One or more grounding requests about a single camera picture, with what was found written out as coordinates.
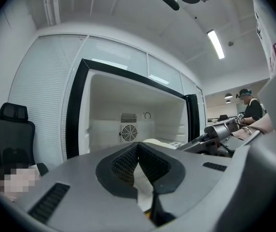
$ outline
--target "white wall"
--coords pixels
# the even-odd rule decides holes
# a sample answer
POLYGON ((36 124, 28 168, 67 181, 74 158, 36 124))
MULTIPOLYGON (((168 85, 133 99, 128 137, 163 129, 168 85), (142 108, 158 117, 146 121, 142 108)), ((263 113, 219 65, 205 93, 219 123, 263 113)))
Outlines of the white wall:
POLYGON ((25 0, 10 0, 0 10, 0 107, 8 100, 19 64, 36 39, 35 31, 25 0))
POLYGON ((235 87, 245 87, 248 84, 270 78, 267 66, 260 66, 252 70, 240 70, 240 72, 228 73, 221 77, 202 80, 204 95, 218 93, 235 87))
POLYGON ((123 112, 137 115, 138 134, 135 141, 154 138, 154 112, 151 107, 95 100, 91 100, 91 104, 89 129, 91 152, 97 150, 97 147, 106 148, 120 143, 120 114, 123 112), (151 120, 144 119, 143 112, 146 111, 151 113, 151 120))
POLYGON ((185 102, 155 107, 156 139, 165 143, 188 142, 188 119, 185 102))
POLYGON ((221 106, 211 106, 207 108, 207 118, 219 118, 226 114, 228 117, 237 116, 237 103, 229 103, 221 106))
POLYGON ((201 86, 200 78, 178 59, 178 53, 171 49, 168 42, 146 28, 115 16, 93 14, 92 18, 89 18, 85 14, 75 14, 68 22, 38 30, 38 35, 59 33, 92 34, 132 45, 163 60, 201 86))

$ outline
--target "black mesh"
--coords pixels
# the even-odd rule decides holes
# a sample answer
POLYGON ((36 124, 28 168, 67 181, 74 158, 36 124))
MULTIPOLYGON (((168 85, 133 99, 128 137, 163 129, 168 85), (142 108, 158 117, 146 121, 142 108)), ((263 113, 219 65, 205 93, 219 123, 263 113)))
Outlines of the black mesh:
POLYGON ((0 167, 12 163, 34 165, 35 125, 0 118, 0 167))
POLYGON ((6 102, 0 109, 0 117, 12 121, 26 122, 28 120, 28 110, 26 106, 6 102))
POLYGON ((154 181, 167 174, 171 168, 166 160, 142 147, 139 148, 138 156, 139 165, 152 185, 154 181))
POLYGON ((134 170, 138 165, 137 147, 112 162, 112 172, 127 184, 134 185, 134 170))

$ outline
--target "ceiling lamp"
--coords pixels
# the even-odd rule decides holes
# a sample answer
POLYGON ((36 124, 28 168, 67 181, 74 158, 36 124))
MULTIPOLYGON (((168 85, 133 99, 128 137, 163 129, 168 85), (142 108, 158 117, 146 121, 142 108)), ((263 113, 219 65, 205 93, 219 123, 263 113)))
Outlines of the ceiling lamp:
POLYGON ((223 49, 221 47, 221 43, 215 33, 214 30, 211 30, 210 32, 207 33, 207 35, 209 36, 210 40, 212 41, 214 48, 217 52, 217 55, 219 56, 219 59, 222 59, 225 57, 223 49))
POLYGON ((225 99, 229 99, 229 98, 232 98, 232 94, 231 93, 227 93, 226 95, 225 95, 225 99))

